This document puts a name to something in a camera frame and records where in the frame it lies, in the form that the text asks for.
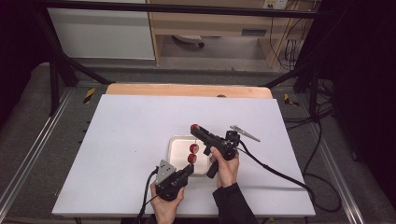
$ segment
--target white cabinet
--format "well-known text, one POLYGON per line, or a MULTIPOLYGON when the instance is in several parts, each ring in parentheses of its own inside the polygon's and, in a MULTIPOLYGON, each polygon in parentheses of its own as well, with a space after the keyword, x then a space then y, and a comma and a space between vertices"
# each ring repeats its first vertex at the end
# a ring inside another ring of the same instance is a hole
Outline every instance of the white cabinet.
POLYGON ((49 14, 69 57, 154 60, 147 12, 49 8, 49 14))

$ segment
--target floor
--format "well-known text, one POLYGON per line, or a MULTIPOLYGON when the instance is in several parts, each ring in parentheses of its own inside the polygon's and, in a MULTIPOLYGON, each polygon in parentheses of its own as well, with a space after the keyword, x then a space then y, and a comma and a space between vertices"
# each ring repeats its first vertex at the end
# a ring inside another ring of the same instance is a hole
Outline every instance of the floor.
MULTIPOLYGON (((265 59, 259 51, 258 42, 247 38, 204 37, 205 47, 200 49, 192 44, 180 43, 171 36, 166 37, 163 48, 163 59, 160 65, 123 63, 115 68, 114 62, 86 62, 101 76, 120 82, 160 82, 191 84, 223 84, 257 86, 264 84, 286 72, 284 68, 268 69, 265 59)), ((37 67, 28 84, 21 101, 0 132, 0 191, 7 192, 7 186, 18 172, 26 155, 35 143, 41 129, 49 120, 50 86, 49 70, 45 65, 37 67)), ((79 143, 83 140, 85 130, 89 127, 100 95, 106 86, 98 85, 91 79, 78 74, 81 82, 77 88, 65 88, 70 92, 70 101, 65 106, 62 116, 56 120, 49 138, 40 148, 40 154, 33 160, 34 166, 28 169, 29 175, 21 180, 19 193, 13 204, 4 207, 1 200, 1 214, 5 215, 3 223, 73 223, 70 218, 56 217, 50 213, 56 201, 56 195, 62 188, 73 160, 78 152, 79 143), (82 101, 90 87, 95 87, 95 94, 89 104, 82 101)), ((281 86, 273 88, 274 97, 278 100, 284 118, 306 117, 304 94, 294 94, 290 79, 281 86), (287 93, 290 100, 300 106, 285 104, 287 93)), ((324 102, 326 97, 319 97, 324 102)), ((347 140, 340 129, 337 119, 327 117, 321 122, 323 139, 333 155, 338 168, 350 189, 353 202, 359 208, 364 223, 396 223, 395 210, 376 184, 364 163, 352 160, 347 140)), ((317 138, 318 126, 306 124, 289 131, 290 141, 295 150, 297 161, 303 169, 312 152, 317 138)), ((321 175, 332 181, 331 167, 325 161, 323 150, 316 154, 310 165, 310 172, 321 175)), ((318 195, 318 203, 327 207, 336 205, 336 198, 326 185, 315 179, 306 179, 318 195)), ((347 207, 336 213, 327 213, 316 209, 317 215, 310 217, 310 223, 361 223, 347 216, 347 207)), ((304 223, 300 218, 277 218, 267 220, 269 223, 304 223)), ((83 223, 120 223, 118 219, 83 219, 83 223)))

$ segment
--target hand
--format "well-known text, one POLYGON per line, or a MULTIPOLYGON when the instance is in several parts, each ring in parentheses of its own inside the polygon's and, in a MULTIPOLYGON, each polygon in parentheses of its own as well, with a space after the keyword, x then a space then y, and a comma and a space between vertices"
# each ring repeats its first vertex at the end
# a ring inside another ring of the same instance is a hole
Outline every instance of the hand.
POLYGON ((239 154, 236 153, 232 160, 226 161, 221 156, 221 153, 217 148, 210 148, 212 152, 212 157, 210 157, 210 162, 219 162, 218 171, 218 188, 220 187, 230 187, 232 184, 236 183, 236 176, 238 174, 239 167, 239 154))
MULTIPOLYGON (((154 182, 149 186, 151 190, 151 197, 157 195, 154 182)), ((157 218, 158 224, 172 224, 175 220, 177 207, 180 202, 184 199, 184 188, 181 188, 178 192, 177 198, 171 202, 163 200, 160 197, 156 197, 150 203, 154 209, 155 217, 157 218)))

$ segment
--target black stand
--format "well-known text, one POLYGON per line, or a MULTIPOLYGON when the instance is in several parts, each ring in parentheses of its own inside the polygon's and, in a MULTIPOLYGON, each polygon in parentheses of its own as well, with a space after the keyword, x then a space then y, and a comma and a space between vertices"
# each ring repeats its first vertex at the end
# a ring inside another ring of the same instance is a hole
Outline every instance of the black stand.
POLYGON ((51 71, 51 114, 59 106, 59 87, 57 75, 59 74, 66 86, 77 86, 78 79, 72 69, 75 68, 83 74, 97 80, 102 84, 111 84, 109 81, 98 76, 88 68, 69 58, 64 51, 53 29, 50 28, 43 17, 43 10, 47 7, 74 8, 91 10, 115 10, 115 11, 144 11, 144 12, 169 12, 169 13, 195 13, 212 15, 235 15, 235 16, 255 16, 271 18, 301 18, 301 19, 323 19, 328 20, 334 14, 328 12, 312 11, 292 11, 292 10, 272 10, 263 8, 244 7, 201 7, 201 6, 181 6, 181 5, 155 5, 155 4, 131 4, 131 3, 101 3, 82 1, 55 1, 55 0, 35 0, 31 3, 30 9, 37 27, 43 32, 48 44, 50 57, 53 59, 50 65, 51 71))
POLYGON ((58 75, 64 81, 64 84, 68 87, 75 87, 78 84, 78 79, 73 68, 79 70, 88 77, 102 84, 111 84, 114 81, 107 80, 99 75, 95 74, 93 71, 89 70, 85 66, 77 63, 73 59, 69 58, 63 51, 62 46, 57 38, 57 36, 52 32, 49 24, 47 23, 45 17, 43 16, 43 10, 46 8, 40 7, 35 8, 30 7, 31 13, 41 31, 46 37, 47 43, 49 43, 50 55, 52 60, 49 62, 50 70, 50 85, 51 85, 51 110, 49 115, 52 116, 54 112, 59 107, 59 78, 58 75))

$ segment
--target white table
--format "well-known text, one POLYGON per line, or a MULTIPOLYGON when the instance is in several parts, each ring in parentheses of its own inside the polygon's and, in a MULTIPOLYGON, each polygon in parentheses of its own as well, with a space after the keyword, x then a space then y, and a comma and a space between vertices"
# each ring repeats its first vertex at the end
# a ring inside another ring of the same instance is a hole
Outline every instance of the white table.
MULTIPOLYGON (((135 217, 149 174, 167 158, 170 138, 190 135, 193 123, 220 136, 237 124, 262 140, 242 136, 253 155, 304 182, 276 100, 103 95, 52 213, 135 217)), ((257 217, 315 215, 304 189, 267 172, 242 153, 238 184, 257 217)), ((215 217, 215 189, 216 179, 189 178, 177 216, 215 217)), ((146 214, 151 213, 148 205, 146 214)))

